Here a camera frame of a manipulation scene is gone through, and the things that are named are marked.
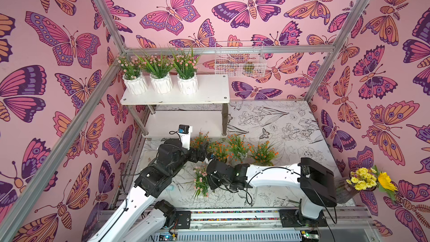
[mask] potted plant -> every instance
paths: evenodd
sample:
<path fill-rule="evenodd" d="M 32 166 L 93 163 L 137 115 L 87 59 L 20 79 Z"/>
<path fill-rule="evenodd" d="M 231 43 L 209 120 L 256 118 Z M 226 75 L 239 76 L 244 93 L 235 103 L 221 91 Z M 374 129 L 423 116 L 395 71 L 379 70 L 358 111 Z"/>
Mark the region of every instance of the potted plant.
<path fill-rule="evenodd" d="M 178 54 L 172 53 L 172 63 L 178 72 L 178 85 L 183 94 L 194 94 L 199 87 L 197 82 L 197 62 L 200 57 L 195 58 L 193 48 L 185 52 L 183 48 L 178 50 Z"/>
<path fill-rule="evenodd" d="M 255 159 L 256 165 L 273 166 L 272 160 L 277 158 L 278 154 L 269 141 L 258 143 L 257 148 L 249 145 L 250 157 Z"/>
<path fill-rule="evenodd" d="M 173 84 L 169 71 L 173 65 L 168 56 L 153 56 L 144 52 L 144 56 L 137 56 L 140 61 L 140 68 L 149 73 L 151 84 L 159 94 L 165 94 L 172 90 Z"/>
<path fill-rule="evenodd" d="M 123 81 L 130 93 L 143 94 L 148 89 L 148 84 L 136 59 L 129 61 L 127 57 L 119 57 L 118 63 L 124 72 Z"/>

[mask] white wire basket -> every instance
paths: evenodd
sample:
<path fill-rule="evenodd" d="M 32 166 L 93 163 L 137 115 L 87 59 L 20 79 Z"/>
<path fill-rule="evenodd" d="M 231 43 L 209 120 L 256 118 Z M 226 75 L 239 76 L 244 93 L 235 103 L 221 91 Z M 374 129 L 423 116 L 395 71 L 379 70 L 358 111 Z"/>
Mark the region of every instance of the white wire basket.
<path fill-rule="evenodd" d="M 239 51 L 237 41 L 218 41 L 215 47 L 215 74 L 227 75 L 228 77 L 252 77 L 260 78 L 266 70 L 266 59 L 261 47 L 246 47 L 247 52 Z"/>

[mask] purple butterfly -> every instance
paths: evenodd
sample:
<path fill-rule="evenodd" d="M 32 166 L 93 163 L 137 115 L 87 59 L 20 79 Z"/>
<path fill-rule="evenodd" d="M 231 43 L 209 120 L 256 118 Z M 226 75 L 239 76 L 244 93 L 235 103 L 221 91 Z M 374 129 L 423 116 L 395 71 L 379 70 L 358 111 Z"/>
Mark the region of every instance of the purple butterfly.
<path fill-rule="evenodd" d="M 53 47 L 59 66 L 71 66 L 73 58 L 78 57 L 81 67 L 91 68 L 91 56 L 97 54 L 97 48 L 101 45 L 98 36 L 83 33 L 75 38 L 74 34 L 69 33 L 69 38 L 59 25 L 31 11 L 27 11 L 25 22 L 35 29 L 41 42 Z"/>
<path fill-rule="evenodd" d="M 346 132 L 338 130 L 338 126 L 331 120 L 330 115 L 325 111 L 321 110 L 321 130 L 324 133 L 325 138 L 329 137 L 333 139 L 333 147 L 337 148 L 341 153 L 345 150 L 353 149 L 357 146 L 355 140 Z"/>
<path fill-rule="evenodd" d="M 260 87 L 252 87 L 244 82 L 232 82 L 231 87 L 235 92 L 237 92 L 234 95 L 239 96 L 242 99 L 251 96 L 255 97 L 255 100 L 266 100 L 268 97 L 273 98 L 282 94 L 282 91 L 279 89 L 261 89 Z"/>
<path fill-rule="evenodd" d="M 117 139 L 116 137 L 110 137 L 106 139 L 102 144 L 102 149 L 107 152 L 107 155 L 114 155 L 115 164 L 121 160 L 122 152 L 124 154 L 130 151 L 130 140 L 132 140 L 133 125 L 129 125 L 123 137 Z"/>
<path fill-rule="evenodd" d="M 419 39 L 424 40 L 430 44 L 430 8 L 423 13 L 422 17 L 418 20 L 415 29 L 412 31 L 412 35 Z M 419 64 L 418 68 L 430 66 L 430 46 L 414 39 L 408 39 L 403 44 L 403 49 L 406 51 L 404 63 L 414 62 L 416 60 L 423 59 Z M 419 73 L 413 82 L 421 85 L 424 89 L 423 92 L 430 95 L 430 67 Z"/>
<path fill-rule="evenodd" d="M 411 204 L 412 202 L 424 202 L 430 199 L 430 185 L 422 183 L 414 185 L 408 181 L 400 180 L 397 186 L 399 191 L 396 192 L 396 201 L 384 196 L 384 201 L 391 209 L 395 209 L 397 220 L 411 230 L 412 235 L 419 242 L 427 242 L 427 237 L 415 216 L 411 213 L 413 209 L 418 219 L 427 226 L 428 221 L 424 218 L 421 212 L 427 212 L 428 206 L 421 204 Z"/>
<path fill-rule="evenodd" d="M 95 193 L 96 196 L 94 199 L 94 202 L 97 201 L 97 203 L 93 207 L 85 223 L 82 233 L 82 241 L 87 241 L 91 237 L 92 231 L 99 221 L 100 212 L 109 207 L 109 204 L 103 201 L 108 198 L 107 192 L 114 189 L 114 179 L 115 173 L 112 173 L 112 168 L 110 167 L 109 162 L 104 160 L 103 163 L 101 163 L 99 173 L 99 195 Z"/>
<path fill-rule="evenodd" d="M 170 0 L 172 7 L 167 6 L 167 11 L 154 11 L 146 14 L 140 24 L 144 29 L 152 28 L 157 31 L 166 29 L 178 35 L 184 30 L 184 25 L 180 20 L 184 19 L 191 23 L 200 17 L 200 14 L 192 5 L 193 2 L 194 0 Z"/>
<path fill-rule="evenodd" d="M 365 167 L 367 169 L 373 166 L 373 150 L 367 146 L 362 151 L 357 153 L 357 157 L 348 157 L 348 165 L 350 173 L 357 171 L 357 169 Z M 373 192 L 360 191 L 361 201 L 369 208 L 370 214 L 378 215 L 378 203 Z"/>
<path fill-rule="evenodd" d="M 303 77 L 291 78 L 285 81 L 285 84 L 291 84 L 292 86 L 297 86 L 298 88 L 307 88 L 310 86 L 311 81 L 314 80 L 316 73 L 320 69 L 318 61 L 312 61 L 307 68 L 307 74 L 302 72 Z"/>
<path fill-rule="evenodd" d="M 278 15 L 281 12 L 280 7 L 268 4 L 281 5 L 284 2 L 285 0 L 255 0 L 255 2 L 253 0 L 248 0 L 248 4 L 243 2 L 225 2 L 213 7 L 212 12 L 224 22 L 229 22 L 234 18 L 230 23 L 232 28 L 238 28 L 240 26 L 249 27 L 249 15 L 251 15 L 253 19 L 256 19 L 258 11 L 261 19 L 267 22 L 270 17 Z"/>

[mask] pink butterfly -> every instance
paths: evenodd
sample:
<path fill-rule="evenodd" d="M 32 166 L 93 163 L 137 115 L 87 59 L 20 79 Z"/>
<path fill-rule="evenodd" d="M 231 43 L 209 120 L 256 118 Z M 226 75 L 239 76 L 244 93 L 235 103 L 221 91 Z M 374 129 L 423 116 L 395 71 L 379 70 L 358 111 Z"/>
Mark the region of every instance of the pink butterfly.
<path fill-rule="evenodd" d="M 116 95 L 116 101 L 115 101 L 115 99 L 110 94 L 108 94 L 107 102 L 110 105 L 110 114 L 114 116 L 115 123 L 119 124 L 121 120 L 123 121 L 123 123 L 126 123 L 127 114 L 129 113 L 129 110 L 127 109 L 126 106 L 121 105 L 118 95 Z"/>
<path fill-rule="evenodd" d="M 45 108 L 45 101 L 25 94 L 42 95 L 45 93 L 45 69 L 38 65 L 22 67 L 9 74 L 0 83 L 0 119 L 10 121 L 11 110 L 18 118 L 31 122 L 36 111 Z"/>
<path fill-rule="evenodd" d="M 121 160 L 122 153 L 129 153 L 130 151 L 130 141 L 132 140 L 133 125 L 129 125 L 123 136 L 116 138 L 110 137 L 106 139 L 102 144 L 102 149 L 107 152 L 107 155 L 113 155 L 115 164 Z"/>
<path fill-rule="evenodd" d="M 291 78 L 285 81 L 285 84 L 291 84 L 292 86 L 297 86 L 298 88 L 307 88 L 310 83 L 314 80 L 316 73 L 320 69 L 318 61 L 312 61 L 307 68 L 307 74 L 302 72 L 303 77 Z"/>
<path fill-rule="evenodd" d="M 103 24 L 103 27 L 105 27 L 105 21 L 101 17 L 100 11 L 97 8 L 97 5 L 94 3 L 94 0 L 91 0 L 91 2 L 92 2 L 92 6 L 94 7 L 94 10 L 95 10 L 94 29 L 98 29 L 101 24 Z M 130 12 L 124 8 L 121 8 L 120 6 L 114 6 L 113 0 L 105 0 L 105 3 L 107 5 L 107 8 L 109 9 L 110 14 L 112 15 L 112 19 L 114 20 L 116 28 L 120 31 L 123 31 L 123 32 L 133 33 L 133 31 L 131 29 L 129 29 L 128 27 L 126 27 L 122 23 L 118 22 L 121 20 L 118 16 L 134 17 L 134 16 L 136 16 L 136 14 L 134 14 L 134 13 L 132 13 L 132 12 Z M 107 28 L 106 28 L 106 40 L 108 42 L 110 40 L 110 32 L 108 31 Z"/>
<path fill-rule="evenodd" d="M 61 112 L 55 112 L 55 117 L 53 118 L 55 125 L 54 128 L 57 130 L 57 136 L 61 137 L 66 131 L 67 127 L 70 125 L 72 120 Z M 105 126 L 105 116 L 103 114 L 99 115 L 92 121 L 90 126 L 87 126 L 83 131 L 81 131 L 72 143 L 72 147 L 68 150 L 66 156 L 67 161 L 63 164 L 64 167 L 67 166 L 69 160 L 74 159 L 79 156 L 82 151 L 87 154 L 94 154 L 97 158 L 95 150 L 99 146 L 99 137 Z"/>
<path fill-rule="evenodd" d="M 322 79 L 322 82 L 320 86 L 316 89 L 316 93 L 321 96 L 323 99 L 325 99 L 326 103 L 330 101 L 330 94 L 327 86 L 329 86 L 329 79 L 333 74 L 335 73 L 335 67 L 330 68 L 327 73 L 325 74 L 325 77 Z"/>
<path fill-rule="evenodd" d="M 238 28 L 240 26 L 249 27 L 249 15 L 251 15 L 253 19 L 256 19 L 258 11 L 261 19 L 267 22 L 270 17 L 278 15 L 281 12 L 280 7 L 269 4 L 281 5 L 284 2 L 285 0 L 255 0 L 255 2 L 253 0 L 248 0 L 248 4 L 236 1 L 226 2 L 216 5 L 212 8 L 212 12 L 224 22 L 229 22 L 236 17 L 230 23 L 232 28 Z"/>
<path fill-rule="evenodd" d="M 194 0 L 170 0 L 172 7 L 167 5 L 167 11 L 154 11 L 146 14 L 140 21 L 140 24 L 144 29 L 152 28 L 157 31 L 166 29 L 178 35 L 184 30 L 184 25 L 180 21 L 184 19 L 191 23 L 200 17 L 200 14 L 192 5 L 193 2 Z"/>
<path fill-rule="evenodd" d="M 81 67 L 91 68 L 91 56 L 97 54 L 97 48 L 100 46 L 98 36 L 83 33 L 75 39 L 74 34 L 69 33 L 69 38 L 56 23 L 31 11 L 27 11 L 25 22 L 35 29 L 41 42 L 53 47 L 52 51 L 59 66 L 71 66 L 73 58 L 78 57 Z"/>
<path fill-rule="evenodd" d="M 289 22 L 284 27 L 281 34 L 279 35 L 279 40 L 277 40 L 279 31 L 276 32 L 276 38 L 274 38 L 272 34 L 269 34 L 270 37 L 273 39 L 273 41 L 270 38 L 263 35 L 252 35 L 251 41 L 254 42 L 252 45 L 253 46 L 298 45 L 298 37 L 300 36 L 302 31 L 300 31 L 300 29 L 298 29 L 297 26 L 298 26 L 297 23 L 293 21 Z M 266 60 L 267 60 L 271 58 L 273 54 L 264 54 L 264 56 L 266 57 Z"/>

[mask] butterfly wing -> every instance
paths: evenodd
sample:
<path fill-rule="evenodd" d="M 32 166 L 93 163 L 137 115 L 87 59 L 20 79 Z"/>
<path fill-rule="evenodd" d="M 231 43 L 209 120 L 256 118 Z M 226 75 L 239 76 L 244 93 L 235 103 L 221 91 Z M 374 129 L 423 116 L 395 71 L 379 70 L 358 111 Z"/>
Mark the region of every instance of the butterfly wing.
<path fill-rule="evenodd" d="M 103 127 L 105 126 L 104 122 L 105 116 L 101 114 L 100 116 L 95 118 L 94 121 L 92 121 L 91 125 L 88 127 L 84 145 L 85 153 L 94 153 L 95 157 L 97 157 L 95 150 L 99 146 L 99 137 L 101 135 L 101 132 L 103 131 Z"/>
<path fill-rule="evenodd" d="M 298 29 L 297 27 L 297 23 L 293 21 L 289 22 L 279 35 L 279 44 L 298 45 L 298 37 L 300 36 L 302 31 L 300 31 L 300 29 Z"/>
<path fill-rule="evenodd" d="M 76 55 L 82 67 L 91 68 L 91 55 L 97 54 L 100 45 L 99 37 L 90 33 L 81 34 L 76 38 Z"/>
<path fill-rule="evenodd" d="M 330 23 L 328 32 L 332 33 L 334 31 L 337 31 L 342 28 L 342 25 L 344 25 L 344 22 L 346 21 L 348 17 L 349 12 L 341 13 L 337 15 Z"/>
<path fill-rule="evenodd" d="M 369 208 L 370 214 L 378 215 L 378 203 L 373 192 L 360 191 L 361 201 Z"/>
<path fill-rule="evenodd" d="M 53 242 L 58 229 L 57 214 L 50 214 L 21 227 L 12 242 L 44 241 Z"/>
<path fill-rule="evenodd" d="M 70 209 L 80 209 L 89 200 L 90 189 L 88 188 L 89 177 L 91 175 L 91 163 L 87 164 L 79 173 L 75 183 L 70 190 L 66 200 L 66 205 Z"/>

